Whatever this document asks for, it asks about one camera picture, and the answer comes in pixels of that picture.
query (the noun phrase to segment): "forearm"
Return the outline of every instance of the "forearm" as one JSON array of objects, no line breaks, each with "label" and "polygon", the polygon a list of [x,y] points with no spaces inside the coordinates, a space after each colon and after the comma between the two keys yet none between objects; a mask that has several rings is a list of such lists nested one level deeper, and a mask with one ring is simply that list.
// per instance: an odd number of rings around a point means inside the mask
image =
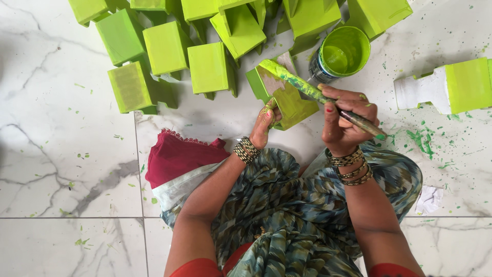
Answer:
[{"label": "forearm", "polygon": [[190,194],[180,216],[211,223],[245,168],[246,164],[233,153]]}]

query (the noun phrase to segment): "woman's right hand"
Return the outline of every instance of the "woman's right hand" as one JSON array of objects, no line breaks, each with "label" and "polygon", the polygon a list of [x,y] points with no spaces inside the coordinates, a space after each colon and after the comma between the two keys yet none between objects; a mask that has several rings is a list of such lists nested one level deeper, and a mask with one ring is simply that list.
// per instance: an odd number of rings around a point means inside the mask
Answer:
[{"label": "woman's right hand", "polygon": [[357,145],[373,136],[341,118],[337,108],[352,111],[379,126],[376,104],[370,103],[363,93],[340,90],[325,84],[319,84],[318,89],[323,91],[324,96],[337,99],[335,104],[326,102],[324,107],[325,127],[321,137],[326,147],[334,157],[354,153]]}]

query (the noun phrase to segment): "marble floor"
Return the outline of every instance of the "marble floor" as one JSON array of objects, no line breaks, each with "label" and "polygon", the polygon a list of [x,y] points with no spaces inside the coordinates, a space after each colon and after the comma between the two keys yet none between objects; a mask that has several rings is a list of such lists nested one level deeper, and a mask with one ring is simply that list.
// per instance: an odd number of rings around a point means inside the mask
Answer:
[{"label": "marble floor", "polygon": [[[424,184],[445,189],[442,209],[425,217],[412,209],[401,225],[424,272],[491,276],[491,112],[447,117],[426,104],[398,111],[393,81],[491,53],[492,1],[409,2],[414,14],[372,43],[361,72],[334,86],[366,93],[392,135],[382,145],[418,163]],[[291,32],[274,35],[278,19],[267,20],[262,55],[241,59],[237,99],[193,95],[183,72],[181,82],[167,78],[180,108],[160,106],[148,116],[119,114],[97,30],[78,25],[68,1],[0,0],[1,275],[162,276],[172,231],[144,179],[150,147],[162,128],[221,138],[229,150],[248,135],[262,104],[244,73],[292,45]],[[218,41],[212,28],[208,37]],[[296,57],[301,77],[311,53]],[[317,113],[286,132],[273,130],[268,146],[306,165],[323,149],[322,123]],[[431,139],[413,139],[417,132]]]}]

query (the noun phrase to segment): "woman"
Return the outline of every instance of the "woman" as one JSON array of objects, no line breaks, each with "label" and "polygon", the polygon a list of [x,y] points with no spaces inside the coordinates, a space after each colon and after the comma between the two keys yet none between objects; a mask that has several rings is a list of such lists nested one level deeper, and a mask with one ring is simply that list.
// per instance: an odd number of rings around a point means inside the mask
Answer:
[{"label": "woman", "polygon": [[300,169],[264,149],[281,119],[267,105],[249,140],[161,215],[174,228],[164,277],[362,276],[362,254],[369,276],[424,276],[399,226],[420,192],[419,168],[340,119],[338,108],[379,125],[364,94],[319,88],[338,99],[324,106],[328,151]]}]

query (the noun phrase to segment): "blue patterned fabric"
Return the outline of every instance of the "blue patterned fabric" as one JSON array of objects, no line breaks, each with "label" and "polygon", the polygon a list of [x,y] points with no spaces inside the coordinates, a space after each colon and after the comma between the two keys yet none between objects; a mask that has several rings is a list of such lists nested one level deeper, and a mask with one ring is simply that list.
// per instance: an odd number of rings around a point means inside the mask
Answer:
[{"label": "blue patterned fabric", "polygon": [[[401,222],[422,187],[420,169],[372,141],[361,149]],[[218,264],[254,243],[228,276],[362,276],[353,262],[362,253],[335,168],[323,151],[301,177],[299,169],[289,153],[270,148],[239,176],[212,223]],[[162,213],[166,224],[174,227],[185,199]],[[266,233],[256,240],[260,227]]]}]

